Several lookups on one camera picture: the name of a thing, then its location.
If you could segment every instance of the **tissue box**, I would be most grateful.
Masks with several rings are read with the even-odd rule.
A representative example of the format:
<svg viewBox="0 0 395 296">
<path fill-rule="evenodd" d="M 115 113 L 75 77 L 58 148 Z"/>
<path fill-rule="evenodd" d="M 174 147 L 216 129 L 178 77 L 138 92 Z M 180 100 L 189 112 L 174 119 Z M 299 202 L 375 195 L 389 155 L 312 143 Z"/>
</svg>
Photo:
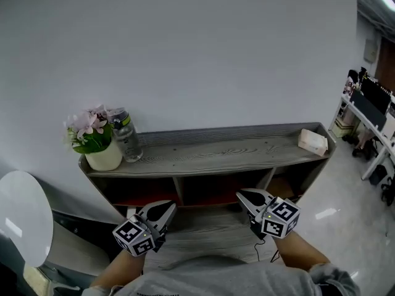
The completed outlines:
<svg viewBox="0 0 395 296">
<path fill-rule="evenodd" d="M 307 129 L 302 129 L 297 145 L 320 156 L 323 156 L 325 151 L 328 150 L 328 140 L 324 136 Z"/>
</svg>

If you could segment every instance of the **forearm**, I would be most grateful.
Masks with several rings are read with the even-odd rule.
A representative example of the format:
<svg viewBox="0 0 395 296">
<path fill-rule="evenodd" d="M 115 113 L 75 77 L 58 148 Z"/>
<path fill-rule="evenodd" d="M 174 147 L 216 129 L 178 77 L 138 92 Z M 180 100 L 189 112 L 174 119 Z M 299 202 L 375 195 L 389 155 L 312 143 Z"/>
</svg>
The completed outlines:
<svg viewBox="0 0 395 296">
<path fill-rule="evenodd" d="M 273 239 L 286 266 L 308 271 L 313 265 L 330 263 L 324 254 L 294 231 L 291 231 L 284 239 Z"/>
<path fill-rule="evenodd" d="M 134 257 L 122 250 L 111 264 L 98 276 L 92 286 L 112 288 L 113 286 L 125 286 L 141 275 L 146 255 Z"/>
</svg>

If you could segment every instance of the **plastic water bottle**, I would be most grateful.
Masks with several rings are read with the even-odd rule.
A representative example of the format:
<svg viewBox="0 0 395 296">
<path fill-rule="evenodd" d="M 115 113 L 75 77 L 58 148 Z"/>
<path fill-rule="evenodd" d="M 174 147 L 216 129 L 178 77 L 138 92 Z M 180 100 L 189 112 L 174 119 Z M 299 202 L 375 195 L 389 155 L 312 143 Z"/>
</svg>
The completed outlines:
<svg viewBox="0 0 395 296">
<path fill-rule="evenodd" d="M 107 112 L 114 139 L 127 162 L 136 162 L 143 156 L 135 127 L 123 107 Z"/>
</svg>

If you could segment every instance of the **white floor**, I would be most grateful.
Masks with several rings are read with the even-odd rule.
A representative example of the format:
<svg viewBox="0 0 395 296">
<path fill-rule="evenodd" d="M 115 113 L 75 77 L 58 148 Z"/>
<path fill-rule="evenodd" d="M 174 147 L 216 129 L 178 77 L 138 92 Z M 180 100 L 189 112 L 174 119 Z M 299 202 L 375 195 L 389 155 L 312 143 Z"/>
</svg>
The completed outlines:
<svg viewBox="0 0 395 296">
<path fill-rule="evenodd" d="M 379 187 L 361 180 L 367 164 L 352 157 L 351 145 L 337 143 L 298 203 L 302 214 L 296 231 L 349 271 L 362 295 L 386 295 L 395 284 L 395 213 L 381 201 Z"/>
</svg>

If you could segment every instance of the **potted flower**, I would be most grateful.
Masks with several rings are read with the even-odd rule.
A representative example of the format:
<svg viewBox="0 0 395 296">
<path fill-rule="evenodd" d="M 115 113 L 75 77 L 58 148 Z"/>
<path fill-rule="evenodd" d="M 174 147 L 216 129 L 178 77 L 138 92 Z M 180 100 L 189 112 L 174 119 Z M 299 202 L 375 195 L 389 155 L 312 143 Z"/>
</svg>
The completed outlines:
<svg viewBox="0 0 395 296">
<path fill-rule="evenodd" d="M 101 106 L 74 115 L 73 120 L 64 122 L 64 125 L 66 144 L 75 152 L 84 154 L 92 169 L 110 171 L 120 165 L 122 154 L 112 139 L 111 127 Z"/>
</svg>

